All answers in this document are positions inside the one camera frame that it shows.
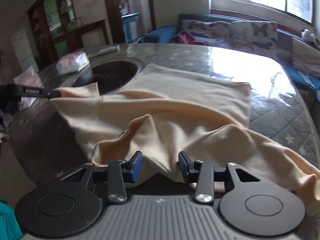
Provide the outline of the teal sleeve forearm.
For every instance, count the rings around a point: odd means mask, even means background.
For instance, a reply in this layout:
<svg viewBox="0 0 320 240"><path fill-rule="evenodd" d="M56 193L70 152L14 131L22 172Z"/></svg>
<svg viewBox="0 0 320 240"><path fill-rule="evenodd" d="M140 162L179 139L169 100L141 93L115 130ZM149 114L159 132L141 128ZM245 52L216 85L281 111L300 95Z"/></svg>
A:
<svg viewBox="0 0 320 240"><path fill-rule="evenodd" d="M0 202L0 239L18 240L23 237L23 233L17 223L14 210L1 199Z"/></svg>

